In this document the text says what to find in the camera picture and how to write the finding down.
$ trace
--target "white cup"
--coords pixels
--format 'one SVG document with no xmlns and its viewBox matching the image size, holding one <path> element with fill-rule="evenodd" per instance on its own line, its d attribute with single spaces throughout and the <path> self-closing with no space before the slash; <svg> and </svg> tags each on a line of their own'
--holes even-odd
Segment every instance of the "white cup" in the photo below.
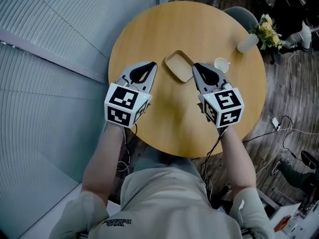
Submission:
<svg viewBox="0 0 319 239">
<path fill-rule="evenodd" d="M 218 70 L 222 71 L 223 73 L 226 73 L 229 69 L 230 62 L 227 62 L 224 58 L 216 58 L 214 61 L 214 67 Z"/>
</svg>

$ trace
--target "green pants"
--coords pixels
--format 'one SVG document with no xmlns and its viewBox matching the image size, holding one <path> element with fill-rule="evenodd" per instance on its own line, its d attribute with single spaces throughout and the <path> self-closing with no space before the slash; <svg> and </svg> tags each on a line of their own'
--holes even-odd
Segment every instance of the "green pants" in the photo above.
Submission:
<svg viewBox="0 0 319 239">
<path fill-rule="evenodd" d="M 313 174 L 297 172 L 285 162 L 282 162 L 278 166 L 278 168 L 282 172 L 284 178 L 288 181 L 288 183 L 295 188 L 301 188 L 303 186 L 303 183 L 309 178 L 309 176 Z"/>
</svg>

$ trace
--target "tabletop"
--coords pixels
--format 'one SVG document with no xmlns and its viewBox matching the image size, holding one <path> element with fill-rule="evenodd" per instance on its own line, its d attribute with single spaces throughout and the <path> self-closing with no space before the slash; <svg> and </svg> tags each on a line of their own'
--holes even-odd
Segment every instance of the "tabletop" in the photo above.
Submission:
<svg viewBox="0 0 319 239">
<path fill-rule="evenodd" d="M 231 63 L 225 74 L 245 103 L 241 121 L 235 124 L 240 138 L 254 127 L 266 98 L 266 72 L 255 46 L 241 54 L 237 44 L 248 32 L 232 17 L 212 6 L 176 1 L 154 6 L 132 20 L 118 37 L 109 63 L 109 83 L 128 65 L 155 61 L 158 71 L 151 90 L 153 99 L 137 122 L 137 136 L 150 146 L 182 157 L 203 157 L 218 138 L 198 103 L 194 79 L 182 83 L 166 67 L 165 57 L 182 50 L 194 63 L 213 65 L 223 57 Z M 219 144 L 213 154 L 222 151 Z"/>
</svg>

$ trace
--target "beige tray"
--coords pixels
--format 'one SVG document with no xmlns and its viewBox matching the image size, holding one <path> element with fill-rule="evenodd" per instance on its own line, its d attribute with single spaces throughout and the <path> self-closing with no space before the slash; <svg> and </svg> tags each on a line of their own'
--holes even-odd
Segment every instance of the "beige tray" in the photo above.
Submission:
<svg viewBox="0 0 319 239">
<path fill-rule="evenodd" d="M 188 82 L 193 78 L 191 67 L 194 62 L 181 50 L 176 50 L 168 55 L 165 58 L 165 63 L 182 82 Z"/>
</svg>

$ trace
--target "white vase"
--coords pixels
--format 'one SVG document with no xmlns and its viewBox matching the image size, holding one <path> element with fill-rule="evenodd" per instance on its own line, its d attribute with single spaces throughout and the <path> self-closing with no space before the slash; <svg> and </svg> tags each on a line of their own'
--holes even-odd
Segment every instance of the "white vase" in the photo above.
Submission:
<svg viewBox="0 0 319 239">
<path fill-rule="evenodd" d="M 259 39 L 257 35 L 255 34 L 249 34 L 244 40 L 242 40 L 238 46 L 237 50 L 240 53 L 246 53 L 249 51 L 254 45 L 256 45 L 259 42 Z"/>
</svg>

